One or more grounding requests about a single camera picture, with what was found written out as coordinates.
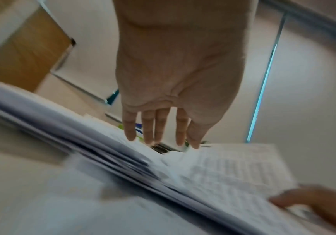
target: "hand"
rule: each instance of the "hand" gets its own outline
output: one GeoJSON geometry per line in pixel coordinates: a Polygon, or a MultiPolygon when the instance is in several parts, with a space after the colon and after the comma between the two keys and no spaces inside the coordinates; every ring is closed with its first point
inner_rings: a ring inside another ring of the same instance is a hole
{"type": "Polygon", "coordinates": [[[142,112],[145,142],[159,143],[170,108],[178,107],[177,144],[187,139],[199,148],[238,92],[252,3],[114,0],[120,32],[116,77],[128,140],[135,139],[142,112]]]}
{"type": "Polygon", "coordinates": [[[328,223],[336,226],[336,191],[320,186],[303,186],[269,199],[279,207],[307,205],[328,223]]]}

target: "stack of papers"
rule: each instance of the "stack of papers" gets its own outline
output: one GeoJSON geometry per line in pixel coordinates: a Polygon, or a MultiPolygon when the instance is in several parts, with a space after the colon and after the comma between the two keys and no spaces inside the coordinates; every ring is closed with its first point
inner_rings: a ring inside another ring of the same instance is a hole
{"type": "Polygon", "coordinates": [[[310,234],[267,201],[296,186],[273,145],[214,144],[161,155],[116,127],[1,83],[0,120],[239,234],[310,234]]]}

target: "wrinkled skin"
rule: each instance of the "wrinkled skin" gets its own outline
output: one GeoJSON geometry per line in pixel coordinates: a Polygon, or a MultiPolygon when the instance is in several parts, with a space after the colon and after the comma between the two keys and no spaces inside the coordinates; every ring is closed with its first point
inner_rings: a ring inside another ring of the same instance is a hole
{"type": "Polygon", "coordinates": [[[178,107],[177,144],[187,139],[199,147],[238,92],[254,3],[114,0],[120,31],[116,76],[128,140],[135,139],[142,112],[145,142],[159,143],[170,108],[178,107]]]}
{"type": "Polygon", "coordinates": [[[336,227],[336,191],[322,186],[308,185],[292,189],[270,198],[273,204],[286,208],[307,205],[328,223],[336,227]]]}

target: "blue light strip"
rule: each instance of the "blue light strip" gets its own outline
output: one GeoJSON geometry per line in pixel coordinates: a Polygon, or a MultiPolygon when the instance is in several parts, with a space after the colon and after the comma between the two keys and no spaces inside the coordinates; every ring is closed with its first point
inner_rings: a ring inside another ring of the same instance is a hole
{"type": "Polygon", "coordinates": [[[251,122],[250,127],[249,127],[248,136],[247,136],[247,139],[246,139],[246,141],[245,141],[246,143],[249,143],[249,142],[250,142],[250,139],[252,138],[252,134],[253,134],[254,126],[256,125],[258,112],[259,112],[259,110],[260,110],[260,106],[261,106],[262,97],[263,97],[264,92],[265,92],[267,79],[269,78],[269,74],[270,74],[270,70],[271,70],[271,65],[272,65],[273,60],[274,60],[274,55],[275,55],[275,52],[276,52],[276,48],[278,47],[278,43],[279,43],[279,39],[280,39],[281,32],[282,32],[282,30],[283,30],[283,26],[284,26],[284,23],[285,23],[285,19],[286,19],[286,14],[283,15],[283,18],[282,18],[281,21],[280,21],[280,25],[279,25],[278,33],[277,33],[277,35],[276,35],[275,42],[274,42],[274,47],[273,47],[273,50],[271,51],[271,55],[270,55],[269,62],[268,62],[268,64],[267,64],[267,69],[266,69],[266,71],[265,71],[264,79],[263,79],[263,81],[262,81],[262,86],[261,86],[260,94],[259,94],[259,96],[258,96],[258,100],[257,100],[256,108],[255,108],[255,110],[254,110],[254,114],[253,114],[252,122],[251,122]]]}

